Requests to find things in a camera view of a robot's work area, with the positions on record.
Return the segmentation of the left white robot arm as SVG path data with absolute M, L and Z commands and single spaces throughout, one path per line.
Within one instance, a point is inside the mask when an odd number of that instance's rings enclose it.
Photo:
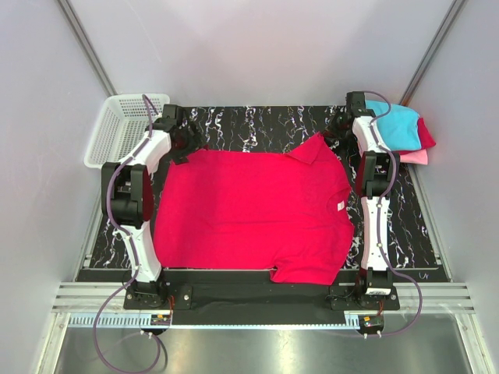
M 150 222 L 154 192 L 150 176 L 166 157 L 184 164 L 188 156 L 205 146 L 198 127 L 188 120 L 186 109 L 165 104 L 152 119 L 153 104 L 144 96 L 149 124 L 141 141 L 120 161 L 101 167 L 101 209 L 125 244 L 131 278 L 123 284 L 126 296 L 153 309 L 168 300 L 163 268 L 154 251 Z

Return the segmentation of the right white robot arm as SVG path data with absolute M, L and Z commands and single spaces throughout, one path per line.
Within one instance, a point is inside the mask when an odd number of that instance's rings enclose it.
M 388 257 L 388 208 L 398 176 L 399 156 L 382 139 L 377 122 L 380 115 L 369 109 L 366 91 L 346 94 L 345 107 L 337 111 L 324 130 L 327 139 L 355 137 L 360 162 L 354 190 L 363 208 L 364 249 L 354 286 L 340 299 L 361 309 L 379 309 L 391 297 L 393 273 Z

